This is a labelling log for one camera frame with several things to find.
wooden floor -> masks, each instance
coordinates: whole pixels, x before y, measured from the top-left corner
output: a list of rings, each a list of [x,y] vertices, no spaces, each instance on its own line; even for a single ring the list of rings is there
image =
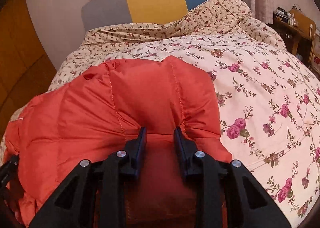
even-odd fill
[[[7,0],[0,11],[0,137],[11,115],[46,92],[55,73],[33,28],[26,0]]]

metal screw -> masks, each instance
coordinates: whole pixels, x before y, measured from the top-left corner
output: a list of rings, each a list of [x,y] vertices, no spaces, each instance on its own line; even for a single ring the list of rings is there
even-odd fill
[[[117,156],[118,156],[118,157],[124,157],[124,156],[126,156],[126,155],[127,155],[127,152],[125,152],[125,151],[123,151],[123,150],[120,150],[120,151],[117,152]]]
[[[233,165],[234,167],[241,167],[241,162],[240,162],[239,160],[233,160],[233,161],[232,161],[232,165]]]
[[[205,156],[205,153],[204,153],[203,151],[197,151],[197,152],[195,153],[195,155],[196,155],[196,157],[202,158],[202,157]]]
[[[88,166],[90,164],[90,162],[89,162],[89,160],[82,160],[81,162],[80,162],[80,166],[82,166],[82,167],[86,167],[86,166]]]

red jacket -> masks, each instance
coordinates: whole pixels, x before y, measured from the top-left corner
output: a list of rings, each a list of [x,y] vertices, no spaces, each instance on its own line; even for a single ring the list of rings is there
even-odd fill
[[[19,206],[26,225],[82,159],[106,159],[136,138],[141,126],[148,132],[146,157],[140,181],[126,191],[129,224],[194,225],[195,192],[180,177],[172,136],[176,126],[216,160],[232,159],[220,143],[210,77],[173,56],[91,67],[58,90],[33,98],[20,118],[8,125],[6,157],[20,154],[24,196]]]

wooden desk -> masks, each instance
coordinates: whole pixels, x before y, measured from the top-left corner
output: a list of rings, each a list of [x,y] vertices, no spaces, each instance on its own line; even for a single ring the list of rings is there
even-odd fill
[[[287,51],[294,56],[299,53],[303,56],[302,62],[308,65],[312,54],[313,38],[310,38],[309,35],[299,28],[275,18],[273,19],[273,24],[270,26],[282,37]]]

floral bedspread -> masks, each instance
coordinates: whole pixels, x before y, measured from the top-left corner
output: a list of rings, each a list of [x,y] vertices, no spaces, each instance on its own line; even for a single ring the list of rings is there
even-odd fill
[[[105,60],[161,61],[169,55],[211,77],[221,142],[297,227],[319,196],[320,83],[242,1],[208,0],[166,25],[91,30],[49,90]]]

